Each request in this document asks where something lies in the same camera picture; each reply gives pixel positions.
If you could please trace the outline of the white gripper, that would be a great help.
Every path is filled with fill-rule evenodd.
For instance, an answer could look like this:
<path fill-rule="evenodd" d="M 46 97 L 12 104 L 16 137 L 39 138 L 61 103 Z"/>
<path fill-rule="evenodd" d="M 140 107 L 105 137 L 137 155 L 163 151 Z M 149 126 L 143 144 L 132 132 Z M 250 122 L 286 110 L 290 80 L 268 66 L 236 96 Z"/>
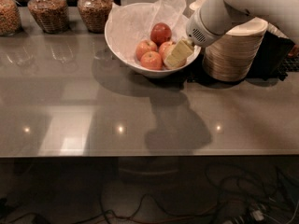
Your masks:
<path fill-rule="evenodd" d="M 217 26 L 220 24 L 220 13 L 217 9 L 199 8 L 190 17 L 186 25 L 186 35 L 166 55 L 164 65 L 167 68 L 180 68 L 194 52 L 194 45 L 206 48 L 222 37 Z"/>

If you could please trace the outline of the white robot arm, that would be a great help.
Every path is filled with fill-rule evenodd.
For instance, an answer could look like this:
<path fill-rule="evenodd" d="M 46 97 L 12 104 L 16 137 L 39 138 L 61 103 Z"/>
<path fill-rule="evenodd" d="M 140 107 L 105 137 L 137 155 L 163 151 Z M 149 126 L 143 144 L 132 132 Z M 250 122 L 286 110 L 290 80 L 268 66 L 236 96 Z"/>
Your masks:
<path fill-rule="evenodd" d="M 206 0 L 187 21 L 186 38 L 192 47 L 206 48 L 255 17 L 299 44 L 299 0 Z"/>

